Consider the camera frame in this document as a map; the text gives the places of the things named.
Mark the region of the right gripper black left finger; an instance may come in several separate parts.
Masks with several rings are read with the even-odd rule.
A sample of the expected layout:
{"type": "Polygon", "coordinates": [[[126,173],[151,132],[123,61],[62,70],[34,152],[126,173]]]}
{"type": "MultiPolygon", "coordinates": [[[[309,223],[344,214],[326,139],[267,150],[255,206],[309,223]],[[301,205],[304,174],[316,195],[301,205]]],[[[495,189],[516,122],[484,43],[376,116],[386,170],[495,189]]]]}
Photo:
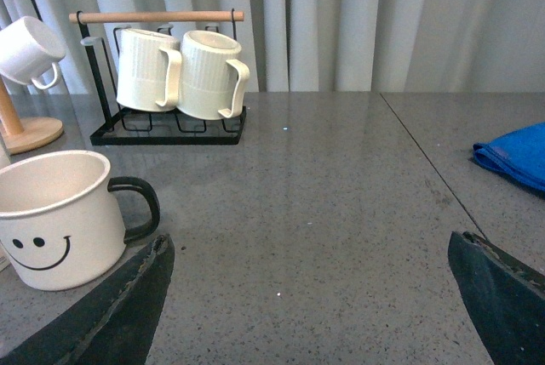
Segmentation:
{"type": "Polygon", "coordinates": [[[145,363],[174,263],[171,237],[156,237],[1,363],[145,363]]]}

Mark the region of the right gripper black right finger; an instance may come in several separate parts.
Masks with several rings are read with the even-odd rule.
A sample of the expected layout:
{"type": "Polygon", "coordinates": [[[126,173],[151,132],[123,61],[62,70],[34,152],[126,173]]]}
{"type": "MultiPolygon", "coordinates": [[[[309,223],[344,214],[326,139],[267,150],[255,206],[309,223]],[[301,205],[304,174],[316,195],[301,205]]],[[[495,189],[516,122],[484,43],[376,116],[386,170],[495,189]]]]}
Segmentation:
{"type": "Polygon", "coordinates": [[[452,232],[448,261],[495,364],[544,363],[544,275],[471,232],[452,232]]]}

